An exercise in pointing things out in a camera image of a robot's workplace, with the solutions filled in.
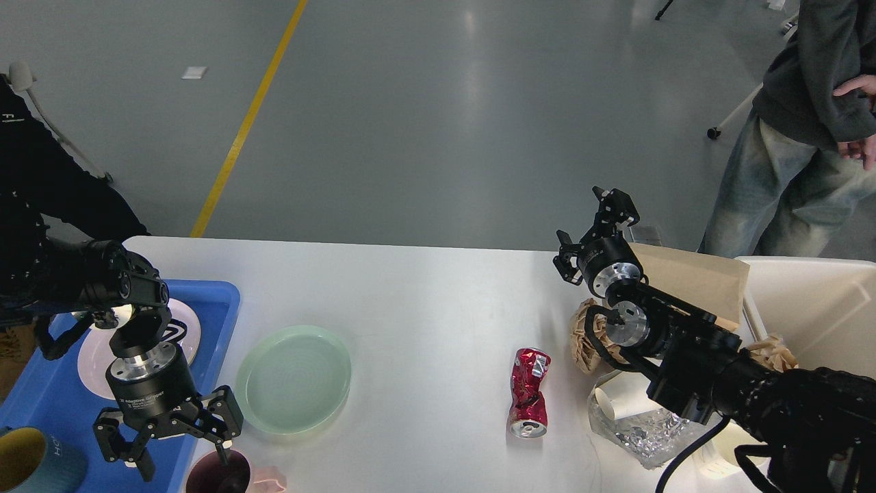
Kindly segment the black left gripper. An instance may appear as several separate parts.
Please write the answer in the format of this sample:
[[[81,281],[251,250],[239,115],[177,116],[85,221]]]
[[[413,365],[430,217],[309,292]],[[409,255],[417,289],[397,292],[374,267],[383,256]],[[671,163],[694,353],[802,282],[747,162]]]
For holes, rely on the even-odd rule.
[[[243,412],[229,385],[198,394],[179,344],[160,342],[143,355],[116,358],[105,376],[116,408],[101,409],[93,431],[107,462],[137,468],[150,483],[155,465],[149,440],[188,434],[212,443],[223,467],[231,464],[229,449],[243,431]],[[137,433],[134,440],[123,437],[121,425]]]

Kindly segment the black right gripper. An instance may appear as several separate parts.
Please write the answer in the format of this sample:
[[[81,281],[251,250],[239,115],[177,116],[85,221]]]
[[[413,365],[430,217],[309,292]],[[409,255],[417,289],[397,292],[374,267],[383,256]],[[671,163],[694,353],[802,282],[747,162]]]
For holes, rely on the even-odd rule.
[[[559,249],[553,263],[563,281],[581,285],[584,280],[594,296],[605,299],[614,283],[643,278],[643,266],[627,240],[619,236],[620,227],[637,225],[641,215],[632,197],[619,188],[594,186],[592,191],[600,202],[592,225],[592,238],[597,240],[582,246],[566,231],[557,230]]]

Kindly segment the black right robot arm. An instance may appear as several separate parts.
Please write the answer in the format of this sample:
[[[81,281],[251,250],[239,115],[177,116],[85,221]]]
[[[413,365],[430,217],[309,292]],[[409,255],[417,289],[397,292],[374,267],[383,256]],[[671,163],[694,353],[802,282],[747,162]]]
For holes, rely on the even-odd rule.
[[[554,265],[564,281],[585,284],[607,302],[585,315],[584,332],[611,367],[648,378],[647,396],[681,418],[721,421],[682,451],[673,471],[729,423],[754,437],[734,454],[762,492],[873,492],[875,383],[820,367],[778,372],[751,358],[716,316],[648,284],[619,226],[639,213],[629,194],[594,187],[594,223],[573,242],[558,231]]]

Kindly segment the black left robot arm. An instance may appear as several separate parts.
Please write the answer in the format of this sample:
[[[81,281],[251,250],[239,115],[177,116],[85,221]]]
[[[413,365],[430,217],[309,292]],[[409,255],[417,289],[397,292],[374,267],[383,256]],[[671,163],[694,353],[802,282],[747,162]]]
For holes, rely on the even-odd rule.
[[[150,440],[204,439],[228,466],[232,440],[243,430],[232,389],[199,394],[184,350],[162,339],[169,300],[167,284],[143,256],[112,240],[54,240],[37,210],[16,191],[3,191],[2,325],[77,312],[74,327],[59,336],[38,323],[36,340],[48,361],[65,355],[91,325],[114,329],[105,378],[117,406],[102,409],[92,428],[103,458],[137,468],[145,481],[155,473]]]

